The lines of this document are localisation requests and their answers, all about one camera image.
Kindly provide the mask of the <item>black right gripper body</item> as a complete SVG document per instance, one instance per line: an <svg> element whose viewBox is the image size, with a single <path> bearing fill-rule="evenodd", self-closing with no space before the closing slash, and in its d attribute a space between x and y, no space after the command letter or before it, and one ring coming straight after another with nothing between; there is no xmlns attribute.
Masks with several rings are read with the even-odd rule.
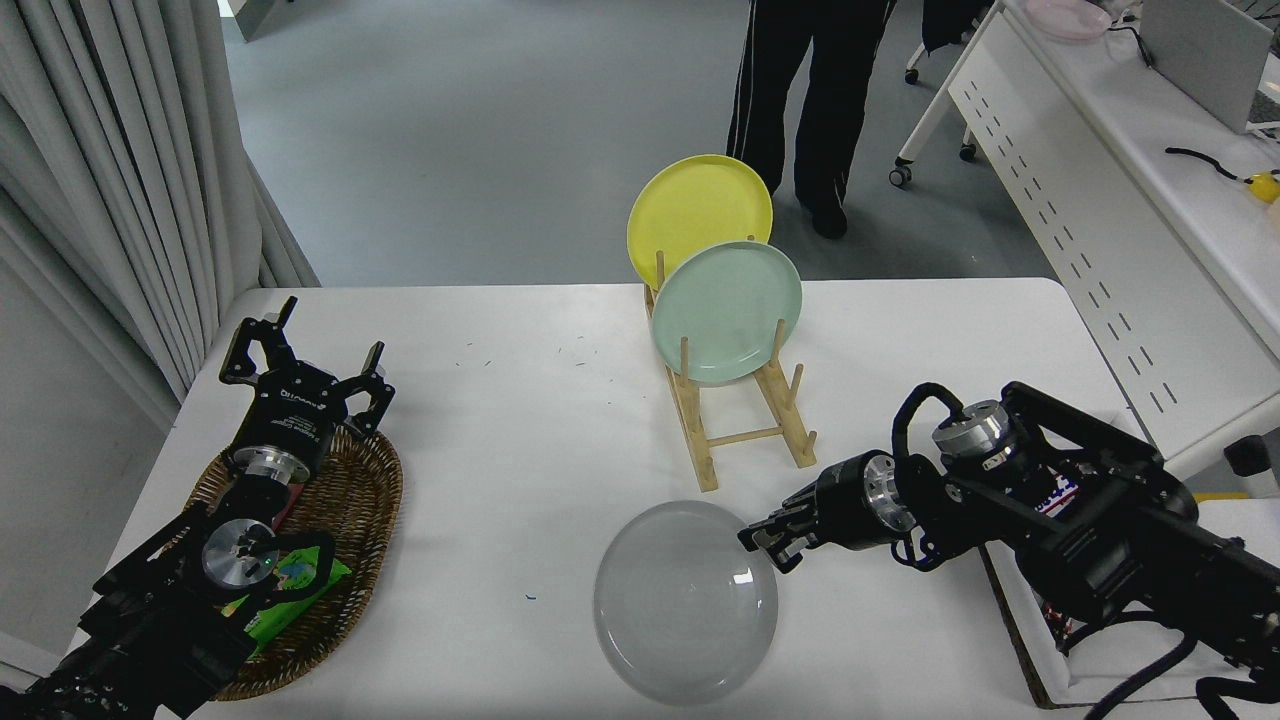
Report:
<svg viewBox="0 0 1280 720"><path fill-rule="evenodd" d="M815 525L812 547L837 544L846 550L869 550L887 544L887 527L867 498L867 469L886 452L865 452L837 462L815 480Z"/></svg>

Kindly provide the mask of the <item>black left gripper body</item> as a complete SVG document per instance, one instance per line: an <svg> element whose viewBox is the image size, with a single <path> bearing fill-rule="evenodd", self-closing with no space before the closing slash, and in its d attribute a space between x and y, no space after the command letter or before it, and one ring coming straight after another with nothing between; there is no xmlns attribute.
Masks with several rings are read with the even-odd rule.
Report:
<svg viewBox="0 0 1280 720"><path fill-rule="evenodd" d="M347 418L338 379L307 363L260 374L253 401L236 433L236 456L273 448L301 462L324 460L338 424Z"/></svg>

